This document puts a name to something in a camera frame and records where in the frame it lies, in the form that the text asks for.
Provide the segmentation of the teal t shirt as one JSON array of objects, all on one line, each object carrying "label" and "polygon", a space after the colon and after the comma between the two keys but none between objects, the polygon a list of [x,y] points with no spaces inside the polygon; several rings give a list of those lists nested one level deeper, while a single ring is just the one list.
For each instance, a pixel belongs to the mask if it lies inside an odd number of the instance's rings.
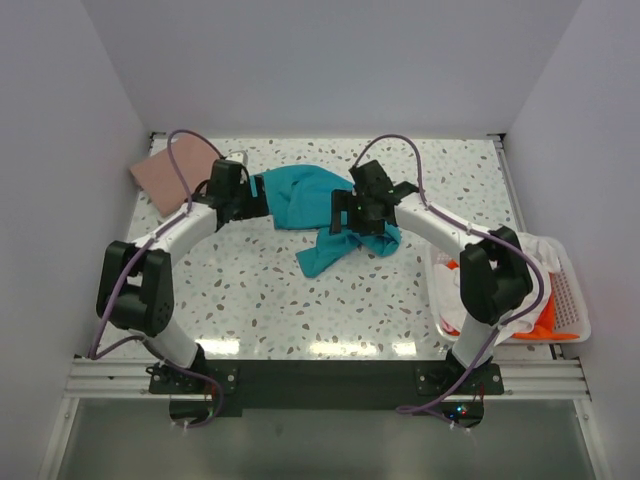
[{"label": "teal t shirt", "polygon": [[374,255],[394,254],[402,241],[400,230],[384,227],[380,235],[363,236],[344,228],[329,232],[331,195],[335,190],[350,191],[353,184],[341,176],[315,165],[288,165],[261,174],[269,212],[277,230],[314,230],[315,245],[296,253],[303,275],[316,278],[360,246]]}]

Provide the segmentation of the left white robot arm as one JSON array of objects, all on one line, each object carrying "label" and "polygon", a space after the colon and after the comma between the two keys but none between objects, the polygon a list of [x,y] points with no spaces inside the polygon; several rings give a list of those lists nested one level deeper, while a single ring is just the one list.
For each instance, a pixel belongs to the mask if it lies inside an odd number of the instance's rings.
[{"label": "left white robot arm", "polygon": [[109,244],[96,300],[100,327],[111,324],[141,339],[175,365],[171,378],[185,392],[205,385],[207,368],[202,348],[174,318],[173,267],[224,225],[269,214],[264,177],[249,175],[241,162],[216,161],[204,187],[148,234]]}]

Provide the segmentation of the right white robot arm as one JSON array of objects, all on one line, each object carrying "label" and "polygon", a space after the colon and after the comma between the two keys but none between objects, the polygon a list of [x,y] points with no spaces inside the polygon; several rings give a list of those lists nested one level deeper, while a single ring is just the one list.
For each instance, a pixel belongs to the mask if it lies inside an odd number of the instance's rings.
[{"label": "right white robot arm", "polygon": [[354,186],[331,193],[330,232],[347,228],[383,234],[388,226],[412,232],[459,266],[466,317],[445,369],[448,386],[469,392],[481,380],[479,366],[492,356],[500,332],[543,303],[548,276],[521,249],[516,232],[491,230],[429,201],[422,182],[394,184],[377,161],[350,169]]}]

